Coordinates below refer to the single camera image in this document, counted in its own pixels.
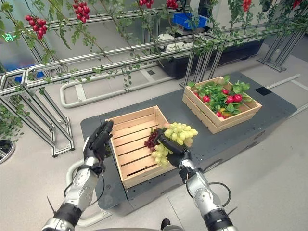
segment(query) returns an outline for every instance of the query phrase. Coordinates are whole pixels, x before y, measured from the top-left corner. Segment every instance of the empty wooden crate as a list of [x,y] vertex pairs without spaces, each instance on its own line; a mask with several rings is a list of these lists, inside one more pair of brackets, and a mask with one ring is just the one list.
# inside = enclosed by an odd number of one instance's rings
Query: empty wooden crate
[[162,128],[168,122],[158,106],[108,120],[114,121],[111,144],[126,189],[174,169],[172,165],[157,165],[150,149],[144,146],[151,129]]
[[[186,86],[183,95],[183,102],[191,109],[194,114],[196,114],[196,116],[203,122],[205,126],[207,126],[207,128],[213,134],[251,119],[261,108],[262,105],[252,99],[251,102],[244,102],[240,105],[239,110],[242,111],[241,113],[233,115],[226,119],[218,117],[194,94],[199,91],[197,89],[198,86],[204,85],[210,81],[223,85],[224,78],[217,77],[207,81],[203,81],[195,84],[193,88]],[[227,90],[231,90],[232,86],[233,84],[228,82],[226,85],[224,85],[224,88]]]

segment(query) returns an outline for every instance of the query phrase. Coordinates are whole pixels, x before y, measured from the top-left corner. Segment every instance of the black platform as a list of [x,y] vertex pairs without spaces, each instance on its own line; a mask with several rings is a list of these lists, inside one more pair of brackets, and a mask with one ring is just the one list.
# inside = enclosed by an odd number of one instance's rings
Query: black platform
[[[237,80],[250,83],[250,89],[247,93],[262,104],[262,108],[252,119],[217,134],[213,135],[182,102],[183,90],[178,90],[106,114],[84,119],[81,122],[83,137],[86,139],[107,118],[158,105],[169,122],[186,123],[198,130],[199,134],[194,137],[191,148],[193,161],[196,165],[203,169],[216,166],[257,145],[290,114],[296,111],[295,106],[270,90],[264,89],[245,75],[239,72],[232,73],[230,81],[234,83]],[[106,172],[104,173],[105,192],[98,203],[100,208],[110,209],[112,213],[119,215],[125,215],[142,207],[161,194],[182,184],[178,170],[175,169],[125,190],[113,157],[105,159],[104,164],[106,165]],[[97,196],[101,194],[102,188],[103,183],[100,179],[96,187]]]

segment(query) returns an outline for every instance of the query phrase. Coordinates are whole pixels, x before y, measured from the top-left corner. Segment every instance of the red radish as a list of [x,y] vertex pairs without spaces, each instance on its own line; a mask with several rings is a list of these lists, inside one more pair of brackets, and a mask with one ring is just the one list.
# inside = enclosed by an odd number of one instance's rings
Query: red radish
[[83,11],[86,12],[86,13],[89,13],[90,12],[90,8],[87,7],[87,6],[84,6],[83,7]]
[[240,101],[242,101],[242,96],[241,95],[234,95],[233,99],[234,99],[235,103],[239,103]]
[[210,101],[211,101],[210,97],[208,96],[203,97],[203,102],[208,103]]
[[35,22],[34,22],[33,20],[30,20],[30,21],[29,21],[29,25],[34,26],[34,25],[35,25]]
[[197,96],[199,99],[201,99],[201,97],[199,96],[199,94],[197,92],[194,93],[195,96]]
[[228,96],[226,103],[232,103],[234,101],[233,96]]
[[30,21],[30,20],[32,20],[32,17],[31,17],[30,15],[27,15],[27,16],[25,17],[25,19],[26,19],[27,21]]
[[222,113],[221,113],[220,111],[217,111],[215,114],[216,114],[218,117],[222,117]]
[[229,91],[227,89],[222,89],[221,92],[224,94],[224,95],[229,95]]
[[38,31],[39,30],[39,27],[37,25],[34,25],[32,28],[33,28],[34,31]]
[[82,13],[83,12],[82,7],[80,7],[80,6],[78,6],[77,10],[78,10],[78,13]]

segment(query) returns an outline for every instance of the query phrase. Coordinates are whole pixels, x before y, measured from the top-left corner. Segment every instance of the gray floor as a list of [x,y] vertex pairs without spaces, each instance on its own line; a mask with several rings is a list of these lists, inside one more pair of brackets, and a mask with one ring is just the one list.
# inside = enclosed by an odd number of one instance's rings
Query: gray floor
[[[308,86],[308,63],[290,56],[285,64],[287,71],[278,73],[256,61],[264,55],[266,49],[267,46],[262,46],[257,57],[219,67],[214,76],[241,71],[267,86],[301,74],[298,81]],[[0,165],[0,230],[36,231],[52,216],[46,196],[54,207],[58,207],[63,200],[66,171],[72,163],[82,158],[80,122],[84,118],[178,90],[178,83],[178,80],[172,80],[82,107],[62,108],[64,114],[71,119],[76,150],[57,158],[51,157],[48,145],[28,128],[24,128],[25,134],[18,142],[14,155]],[[107,80],[97,84],[112,87]],[[59,87],[52,85],[46,88],[58,105]],[[308,92],[303,92],[296,85],[281,85],[273,91],[297,107],[308,103]],[[232,199],[226,210],[238,207],[230,217],[240,231],[307,229],[307,117],[308,110],[301,112],[284,122],[261,144],[206,174],[210,181],[221,181],[230,187]],[[222,188],[217,187],[215,190],[222,201],[226,200],[227,195]],[[87,217],[97,211],[99,208],[94,205],[83,216]],[[90,231],[111,227],[157,229],[163,218],[169,218],[173,224],[182,226],[186,231],[206,230],[197,208],[183,186],[126,217],[112,215],[92,227],[78,227],[76,230]]]

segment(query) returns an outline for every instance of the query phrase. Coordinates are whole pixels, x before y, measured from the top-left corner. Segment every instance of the robotic hand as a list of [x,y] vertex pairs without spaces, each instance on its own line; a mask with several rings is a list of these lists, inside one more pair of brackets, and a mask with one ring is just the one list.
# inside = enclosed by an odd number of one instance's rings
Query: robotic hand
[[180,169],[179,175],[200,210],[208,231],[236,231],[237,229],[221,206],[219,197],[210,189],[203,170],[194,166],[190,151],[185,146],[178,145],[167,138],[162,129],[158,131],[156,140],[173,152],[167,156],[167,159],[173,166]]
[[78,168],[67,193],[64,193],[64,202],[47,221],[43,231],[74,231],[81,214],[91,203],[99,175],[104,172],[103,161],[112,127],[113,121],[106,121],[87,137],[83,148],[84,164]]

